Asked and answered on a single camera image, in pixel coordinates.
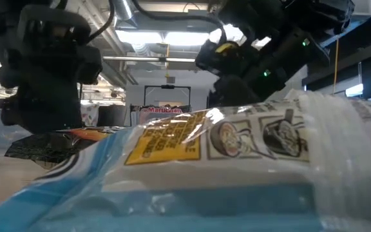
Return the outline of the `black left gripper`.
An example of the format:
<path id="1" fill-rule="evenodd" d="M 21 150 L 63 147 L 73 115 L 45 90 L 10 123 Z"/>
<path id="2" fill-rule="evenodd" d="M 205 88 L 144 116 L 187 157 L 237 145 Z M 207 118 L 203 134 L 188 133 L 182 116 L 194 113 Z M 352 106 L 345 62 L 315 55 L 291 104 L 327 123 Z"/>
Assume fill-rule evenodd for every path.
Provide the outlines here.
<path id="1" fill-rule="evenodd" d="M 78 96 L 78 84 L 94 84 L 102 71 L 99 49 L 92 46 L 8 46 L 0 49 L 0 84 L 38 97 Z M 31 133 L 82 127 L 78 98 L 53 102 L 19 98 L 17 124 Z"/>

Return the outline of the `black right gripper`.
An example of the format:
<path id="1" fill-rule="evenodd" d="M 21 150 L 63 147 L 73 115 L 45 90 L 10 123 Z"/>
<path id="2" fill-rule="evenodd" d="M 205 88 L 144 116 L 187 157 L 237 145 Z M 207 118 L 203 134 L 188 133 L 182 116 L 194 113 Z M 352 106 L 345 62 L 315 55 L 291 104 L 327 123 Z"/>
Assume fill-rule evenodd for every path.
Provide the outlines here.
<path id="1" fill-rule="evenodd" d="M 248 84 L 240 77 L 220 77 L 209 91 L 209 107 L 244 106 L 265 101 L 273 93 L 284 89 L 285 83 L 278 81 Z"/>

